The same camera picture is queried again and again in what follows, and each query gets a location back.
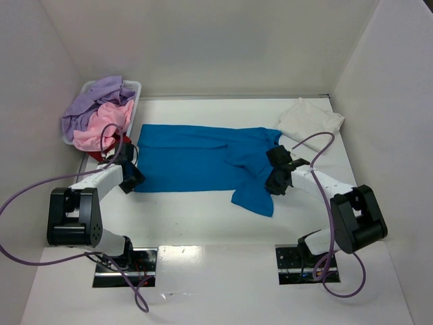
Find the blue t shirt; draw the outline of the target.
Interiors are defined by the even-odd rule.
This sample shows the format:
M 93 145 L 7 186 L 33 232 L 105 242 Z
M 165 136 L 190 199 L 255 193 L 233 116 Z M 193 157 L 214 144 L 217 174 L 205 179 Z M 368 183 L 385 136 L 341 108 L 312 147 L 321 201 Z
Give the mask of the blue t shirt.
M 231 202 L 272 217 L 265 182 L 273 168 L 267 151 L 281 132 L 264 127 L 230 129 L 144 124 L 138 140 L 140 193 L 232 191 Z

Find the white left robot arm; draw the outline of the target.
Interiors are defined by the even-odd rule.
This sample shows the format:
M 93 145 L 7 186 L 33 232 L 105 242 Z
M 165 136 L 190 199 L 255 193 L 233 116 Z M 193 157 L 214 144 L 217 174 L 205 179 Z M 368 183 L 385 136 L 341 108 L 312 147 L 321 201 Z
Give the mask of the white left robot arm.
M 136 166 L 138 150 L 133 144 L 118 144 L 115 150 L 118 156 L 100 162 L 95 173 L 51 192 L 47 223 L 50 245 L 88 248 L 123 264 L 132 261 L 131 239 L 104 229 L 100 201 L 115 187 L 131 193 L 145 176 Z

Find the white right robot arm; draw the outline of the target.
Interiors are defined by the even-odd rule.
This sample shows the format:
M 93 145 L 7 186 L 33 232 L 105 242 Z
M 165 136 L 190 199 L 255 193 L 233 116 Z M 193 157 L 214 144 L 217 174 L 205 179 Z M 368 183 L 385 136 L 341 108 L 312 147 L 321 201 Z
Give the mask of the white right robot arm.
M 353 254 L 388 235 L 388 228 L 373 190 L 366 185 L 342 183 L 311 167 L 303 158 L 294 159 L 278 146 L 267 152 L 272 172 L 265 182 L 272 195 L 285 195 L 288 187 L 323 199 L 330 209 L 330 226 L 298 239 L 301 257 L 316 261 L 329 252 Z

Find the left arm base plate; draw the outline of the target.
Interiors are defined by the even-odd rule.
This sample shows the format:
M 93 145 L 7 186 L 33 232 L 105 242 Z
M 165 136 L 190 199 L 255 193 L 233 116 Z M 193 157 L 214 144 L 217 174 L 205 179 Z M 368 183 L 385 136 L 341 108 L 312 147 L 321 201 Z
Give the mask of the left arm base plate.
M 155 287 L 157 248 L 134 248 L 129 257 L 111 257 L 120 267 L 133 286 L 142 282 L 142 287 Z M 96 261 L 93 288 L 122 288 L 128 284 L 121 272 L 107 258 L 94 258 Z

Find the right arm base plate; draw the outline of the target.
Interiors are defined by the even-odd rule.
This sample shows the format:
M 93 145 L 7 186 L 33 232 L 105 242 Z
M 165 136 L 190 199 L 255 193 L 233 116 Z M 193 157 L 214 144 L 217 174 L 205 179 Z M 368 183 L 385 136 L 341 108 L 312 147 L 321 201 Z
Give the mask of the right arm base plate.
M 276 246 L 275 254 L 280 285 L 316 283 L 313 268 L 324 254 L 303 261 L 296 245 Z

